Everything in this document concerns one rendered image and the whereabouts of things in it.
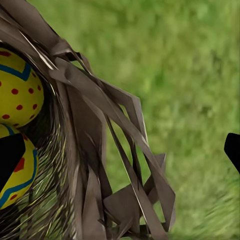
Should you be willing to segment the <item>easter egg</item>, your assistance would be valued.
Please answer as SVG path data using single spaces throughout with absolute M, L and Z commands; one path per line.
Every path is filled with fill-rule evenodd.
M 20 199 L 38 176 L 39 157 L 31 140 L 18 129 L 0 123 L 0 139 L 19 133 L 22 134 L 24 139 L 25 153 L 0 192 L 0 210 L 5 209 Z
M 43 107 L 44 91 L 35 70 L 0 47 L 0 123 L 15 129 L 29 124 Z

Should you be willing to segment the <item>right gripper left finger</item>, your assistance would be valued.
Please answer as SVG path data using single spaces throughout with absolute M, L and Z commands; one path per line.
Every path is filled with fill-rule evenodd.
M 25 152 L 25 141 L 21 133 L 0 138 L 0 193 Z

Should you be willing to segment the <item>wicker basket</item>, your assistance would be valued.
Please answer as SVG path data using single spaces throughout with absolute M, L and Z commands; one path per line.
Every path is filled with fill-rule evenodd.
M 31 140 L 37 130 L 41 131 L 38 127 L 44 117 L 47 122 L 50 116 L 44 132 L 41 131 L 43 135 L 32 141 L 38 153 L 38 170 L 44 168 L 23 195 L 29 196 L 26 207 L 4 217 L 13 208 L 27 203 L 19 204 L 27 196 L 13 207 L 0 210 L 0 227 L 13 221 L 0 234 L 26 215 L 28 218 L 0 240 L 14 240 L 26 230 L 19 240 L 44 240 L 59 217 L 47 240 L 60 228 L 53 240 L 62 233 L 59 240 L 119 240 L 123 237 L 168 240 L 166 232 L 177 221 L 176 194 L 165 176 L 167 153 L 153 155 L 149 148 L 140 98 L 97 77 L 89 59 L 80 51 L 74 51 L 26 0 L 0 0 L 0 47 L 21 57 L 34 69 L 50 106 L 48 114 L 44 98 L 45 113 L 40 110 L 29 124 L 17 128 Z M 85 70 L 72 61 L 79 61 Z M 129 119 L 120 105 L 125 107 Z M 110 119 L 121 127 L 130 145 L 133 166 Z M 131 182 L 115 193 L 106 175 L 107 124 Z M 136 144 L 151 172 L 144 185 Z M 42 189 L 37 191 L 33 199 L 34 191 L 39 190 L 52 167 L 42 193 L 38 197 Z M 33 220 L 33 216 L 55 197 L 49 200 L 55 191 L 57 198 L 53 205 Z M 33 213 L 45 199 L 47 203 Z M 165 218 L 163 223 L 153 208 L 158 200 Z M 33 226 L 49 211 L 46 218 Z M 146 224 L 140 225 L 143 215 Z M 113 222 L 117 224 L 115 227 Z M 28 224 L 13 234 L 25 223 Z

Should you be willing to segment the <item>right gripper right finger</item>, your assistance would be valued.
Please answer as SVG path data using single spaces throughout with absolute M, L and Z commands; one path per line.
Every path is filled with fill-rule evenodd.
M 240 135 L 235 133 L 228 133 L 224 151 L 240 173 Z

